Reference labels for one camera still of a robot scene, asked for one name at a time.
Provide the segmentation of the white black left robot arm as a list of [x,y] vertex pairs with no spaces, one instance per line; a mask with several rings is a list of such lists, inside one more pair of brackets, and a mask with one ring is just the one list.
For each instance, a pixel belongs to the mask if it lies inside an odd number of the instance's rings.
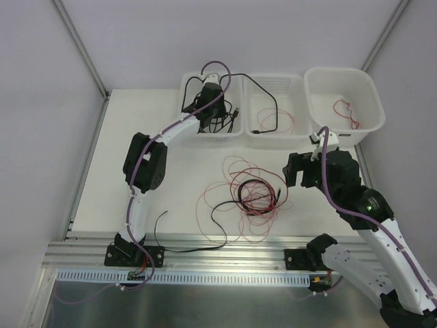
[[224,102],[224,93],[219,83],[204,81],[200,107],[183,110],[174,123],[155,135],[136,133],[132,137],[123,165],[130,199],[123,228],[114,239],[114,246],[127,265],[136,266],[142,261],[145,220],[154,191],[164,180],[168,152],[211,123],[219,112],[217,106]]

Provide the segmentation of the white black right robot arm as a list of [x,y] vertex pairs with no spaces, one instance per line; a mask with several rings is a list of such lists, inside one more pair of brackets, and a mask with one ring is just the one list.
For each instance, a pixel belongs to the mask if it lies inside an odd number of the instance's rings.
[[436,285],[414,259],[382,194],[362,184],[359,165],[350,153],[291,153],[283,168],[288,187],[296,185],[298,172],[303,173],[301,186],[319,189],[371,247],[384,273],[354,258],[328,234],[315,237],[304,249],[286,249],[286,267],[337,272],[376,305],[389,327],[435,327]]

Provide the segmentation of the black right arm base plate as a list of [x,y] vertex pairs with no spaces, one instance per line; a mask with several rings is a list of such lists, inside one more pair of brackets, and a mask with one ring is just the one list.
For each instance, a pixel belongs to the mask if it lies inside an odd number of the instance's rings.
[[285,249],[285,268],[287,271],[327,271],[328,267],[322,262],[318,253],[308,249]]

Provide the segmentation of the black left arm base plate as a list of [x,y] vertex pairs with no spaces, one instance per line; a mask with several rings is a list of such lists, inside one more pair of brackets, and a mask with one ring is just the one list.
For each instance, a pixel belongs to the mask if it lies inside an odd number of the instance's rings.
[[[145,250],[149,253],[156,268],[162,268],[165,259],[165,248],[161,246],[145,246]],[[138,248],[134,250],[133,255],[128,255],[120,250],[114,244],[107,247],[104,258],[106,267],[141,267],[146,260],[146,267],[151,267],[150,259]]]

